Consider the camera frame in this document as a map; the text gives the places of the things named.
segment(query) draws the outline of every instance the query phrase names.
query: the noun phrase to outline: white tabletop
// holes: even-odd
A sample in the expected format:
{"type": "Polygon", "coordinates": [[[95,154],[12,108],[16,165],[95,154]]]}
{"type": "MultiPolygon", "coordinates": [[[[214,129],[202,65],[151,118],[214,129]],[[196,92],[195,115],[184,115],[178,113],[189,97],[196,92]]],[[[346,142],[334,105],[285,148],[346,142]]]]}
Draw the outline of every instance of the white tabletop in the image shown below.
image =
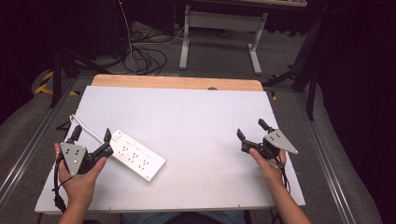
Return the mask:
{"type": "MultiPolygon", "coordinates": [[[[277,128],[264,91],[202,91],[87,87],[78,118],[96,135],[120,129],[166,159],[148,182],[109,158],[99,175],[90,211],[190,211],[254,209],[274,206],[256,162],[241,152],[240,128],[260,142],[264,119],[277,128]]],[[[69,134],[74,130],[73,123],[69,134]]],[[[82,132],[89,151],[99,142],[82,132]]],[[[291,195],[304,205],[290,159],[286,166],[291,195]]],[[[54,213],[53,169],[38,199],[37,212],[54,213]]],[[[61,195],[67,201],[64,190],[61,195]]]]}

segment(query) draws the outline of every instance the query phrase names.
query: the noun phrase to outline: human hand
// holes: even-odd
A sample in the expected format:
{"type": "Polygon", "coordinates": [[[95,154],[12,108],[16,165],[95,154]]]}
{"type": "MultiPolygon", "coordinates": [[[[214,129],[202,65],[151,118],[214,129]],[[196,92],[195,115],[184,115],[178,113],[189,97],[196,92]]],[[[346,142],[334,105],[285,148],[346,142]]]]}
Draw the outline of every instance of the human hand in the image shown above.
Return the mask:
{"type": "MultiPolygon", "coordinates": [[[[283,184],[281,170],[276,169],[274,166],[268,163],[268,161],[262,155],[260,155],[256,149],[251,148],[249,153],[251,157],[257,162],[257,164],[259,164],[262,171],[262,177],[264,178],[264,182],[267,186],[270,184],[283,184]]],[[[286,163],[285,150],[280,149],[279,157],[283,162],[286,163]]]]}
{"type": "MultiPolygon", "coordinates": [[[[61,147],[55,143],[56,159],[58,159],[61,147]]],[[[59,181],[65,182],[62,186],[67,193],[68,208],[76,206],[78,209],[87,211],[93,199],[93,192],[95,189],[95,181],[97,176],[101,173],[106,164],[106,157],[100,159],[91,170],[85,175],[76,175],[67,181],[71,175],[66,169],[64,160],[59,164],[59,181]]]]}

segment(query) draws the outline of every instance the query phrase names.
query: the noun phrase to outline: white power strip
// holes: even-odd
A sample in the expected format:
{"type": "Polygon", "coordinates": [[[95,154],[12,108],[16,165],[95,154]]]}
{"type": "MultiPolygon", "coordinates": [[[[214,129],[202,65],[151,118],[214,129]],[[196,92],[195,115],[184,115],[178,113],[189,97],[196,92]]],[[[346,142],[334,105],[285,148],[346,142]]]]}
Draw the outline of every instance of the white power strip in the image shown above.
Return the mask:
{"type": "Polygon", "coordinates": [[[113,157],[150,181],[165,164],[165,159],[143,146],[128,134],[116,130],[111,135],[113,157]]]}

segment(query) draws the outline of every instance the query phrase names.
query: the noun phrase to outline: forearm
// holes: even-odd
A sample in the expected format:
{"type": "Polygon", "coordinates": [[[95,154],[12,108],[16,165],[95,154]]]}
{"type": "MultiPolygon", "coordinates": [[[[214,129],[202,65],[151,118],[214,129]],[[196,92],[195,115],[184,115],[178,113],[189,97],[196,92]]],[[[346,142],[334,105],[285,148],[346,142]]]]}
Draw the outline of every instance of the forearm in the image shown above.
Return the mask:
{"type": "Polygon", "coordinates": [[[59,220],[59,224],[83,223],[87,211],[87,205],[69,205],[66,211],[64,211],[61,219],[59,220]]]}
{"type": "Polygon", "coordinates": [[[286,224],[311,223],[280,181],[267,183],[267,187],[277,211],[286,224]]]}

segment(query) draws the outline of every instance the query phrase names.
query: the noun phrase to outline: jeans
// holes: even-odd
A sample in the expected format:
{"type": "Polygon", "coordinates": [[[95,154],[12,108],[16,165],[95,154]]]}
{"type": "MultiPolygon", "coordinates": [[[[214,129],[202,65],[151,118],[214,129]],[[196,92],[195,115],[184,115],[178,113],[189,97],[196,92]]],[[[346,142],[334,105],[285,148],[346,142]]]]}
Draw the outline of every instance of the jeans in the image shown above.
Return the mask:
{"type": "MultiPolygon", "coordinates": [[[[211,217],[223,224],[245,224],[244,211],[209,211],[197,212],[211,217]]],[[[164,224],[167,221],[180,216],[182,213],[129,213],[122,214],[123,224],[164,224]]]]}

